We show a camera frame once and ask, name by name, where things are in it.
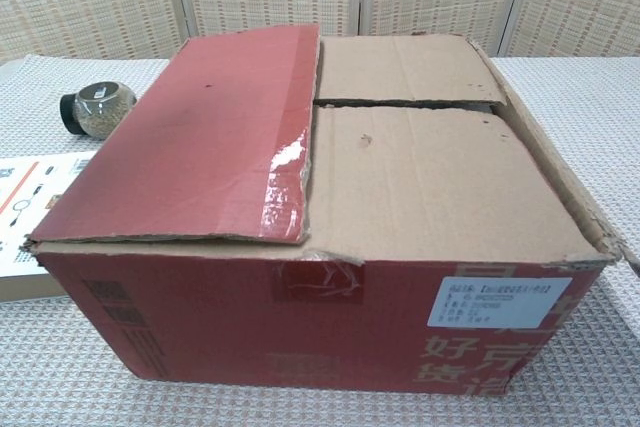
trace textured tablecloth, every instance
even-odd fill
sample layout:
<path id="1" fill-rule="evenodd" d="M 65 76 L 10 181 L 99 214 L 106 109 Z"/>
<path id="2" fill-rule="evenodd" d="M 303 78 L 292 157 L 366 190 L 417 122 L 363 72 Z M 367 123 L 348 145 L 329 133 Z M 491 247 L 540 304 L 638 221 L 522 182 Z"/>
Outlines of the textured tablecloth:
<path id="1" fill-rule="evenodd" d="M 640 251 L 640 59 L 496 59 Z M 28 57 L 0 78 L 0 156 L 93 149 L 57 100 L 113 79 L 138 95 L 166 61 Z M 0 304 L 0 426 L 640 425 L 640 280 L 609 268 L 503 398 L 141 381 L 68 298 Z"/>

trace glass jar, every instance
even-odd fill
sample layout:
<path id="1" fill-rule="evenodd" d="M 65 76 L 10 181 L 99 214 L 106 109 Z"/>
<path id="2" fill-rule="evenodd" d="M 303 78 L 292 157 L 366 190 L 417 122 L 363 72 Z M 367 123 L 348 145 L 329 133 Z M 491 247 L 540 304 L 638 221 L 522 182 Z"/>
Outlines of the glass jar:
<path id="1" fill-rule="evenodd" d="M 98 82 L 77 94 L 63 95 L 60 115 L 69 132 L 104 140 L 136 103 L 133 91 L 119 82 Z"/>

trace red cardboard box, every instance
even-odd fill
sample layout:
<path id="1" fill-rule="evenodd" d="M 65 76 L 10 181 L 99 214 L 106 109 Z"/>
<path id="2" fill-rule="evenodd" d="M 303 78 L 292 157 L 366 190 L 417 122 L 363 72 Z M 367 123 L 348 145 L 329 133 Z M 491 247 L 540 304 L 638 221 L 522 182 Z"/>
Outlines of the red cardboard box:
<path id="1" fill-rule="evenodd" d="M 145 379 L 504 393 L 624 245 L 465 39 L 317 58 L 189 41 L 33 252 Z"/>

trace black lid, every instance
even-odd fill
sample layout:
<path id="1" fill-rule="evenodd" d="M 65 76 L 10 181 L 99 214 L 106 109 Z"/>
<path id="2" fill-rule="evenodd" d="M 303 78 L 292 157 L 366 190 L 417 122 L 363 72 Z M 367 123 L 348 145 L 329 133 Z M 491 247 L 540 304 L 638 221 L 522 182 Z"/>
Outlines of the black lid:
<path id="1" fill-rule="evenodd" d="M 75 135 L 86 135 L 73 115 L 73 105 L 76 102 L 76 94 L 67 94 L 60 97 L 60 117 L 69 132 Z"/>

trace red box flap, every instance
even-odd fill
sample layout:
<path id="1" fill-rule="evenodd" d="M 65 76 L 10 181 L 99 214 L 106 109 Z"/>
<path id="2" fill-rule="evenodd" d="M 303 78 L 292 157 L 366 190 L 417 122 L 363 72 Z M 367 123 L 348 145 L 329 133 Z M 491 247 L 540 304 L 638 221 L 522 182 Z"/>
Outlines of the red box flap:
<path id="1" fill-rule="evenodd" d="M 318 27 L 188 41 L 34 241 L 304 239 Z"/>

